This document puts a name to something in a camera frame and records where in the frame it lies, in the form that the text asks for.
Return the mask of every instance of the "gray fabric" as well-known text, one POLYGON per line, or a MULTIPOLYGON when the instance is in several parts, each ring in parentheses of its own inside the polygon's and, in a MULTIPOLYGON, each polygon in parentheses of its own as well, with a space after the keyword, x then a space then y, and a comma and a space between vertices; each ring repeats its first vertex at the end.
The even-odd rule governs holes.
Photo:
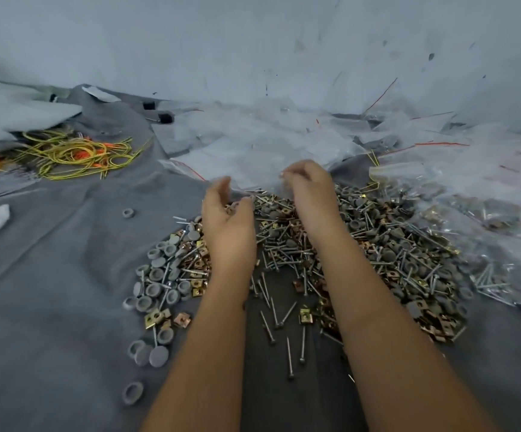
MULTIPOLYGON (((105 140, 131 135, 137 147, 151 135, 143 116, 156 112, 142 110, 139 97, 117 95, 122 102, 104 104, 77 87, 68 101, 84 106, 75 118, 81 130, 105 140)), ((104 181, 91 176, 40 182, 0 199, 10 203, 12 213, 0 231, 0 431, 138 429, 170 363, 138 368, 127 357, 128 344, 141 336, 150 341, 150 334, 141 316, 121 303, 149 248, 176 230, 171 216, 197 215, 205 189, 202 182, 163 170, 155 158, 164 156, 155 143, 104 181), (136 210, 131 219, 121 216, 127 207, 136 210), (145 384, 144 398, 126 408, 121 390, 137 379, 145 384)), ((334 175, 362 180, 365 169, 346 161, 334 175)), ((299 298, 290 284, 292 272, 269 273, 267 280, 283 315, 299 298)), ((198 304, 198 299, 181 302, 174 311, 195 313, 198 304)), ((271 347, 259 309, 270 318, 262 301, 249 300, 242 430, 364 430, 341 349, 314 326, 301 367, 295 314, 283 331, 275 331, 277 345, 271 347), (295 358, 293 382, 286 378, 286 335, 295 358)), ((184 336, 177 331, 171 360, 184 336)), ((504 428, 521 430, 521 314, 477 301, 470 329, 445 353, 504 428)), ((422 408, 415 414, 422 421, 422 408)))

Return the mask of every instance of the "hand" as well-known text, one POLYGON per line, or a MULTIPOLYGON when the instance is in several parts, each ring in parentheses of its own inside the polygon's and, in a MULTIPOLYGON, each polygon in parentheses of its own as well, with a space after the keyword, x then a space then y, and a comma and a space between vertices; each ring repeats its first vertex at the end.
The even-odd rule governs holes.
POLYGON ((317 249, 331 233, 346 232, 332 177, 322 166, 314 160, 302 160, 286 168, 282 178, 293 190, 298 217, 317 249))
POLYGON ((252 274, 256 262, 256 232, 252 200, 244 197, 235 213, 226 213, 230 177, 223 177, 206 191, 202 201, 204 240, 213 272, 234 271, 252 274))

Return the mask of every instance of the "white wall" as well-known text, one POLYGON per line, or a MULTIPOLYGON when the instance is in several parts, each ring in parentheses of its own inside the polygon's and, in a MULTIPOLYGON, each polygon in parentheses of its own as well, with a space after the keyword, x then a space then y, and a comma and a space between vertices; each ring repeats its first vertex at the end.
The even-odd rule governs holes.
POLYGON ((396 77, 521 132, 521 0, 0 0, 3 80, 359 113, 396 77))

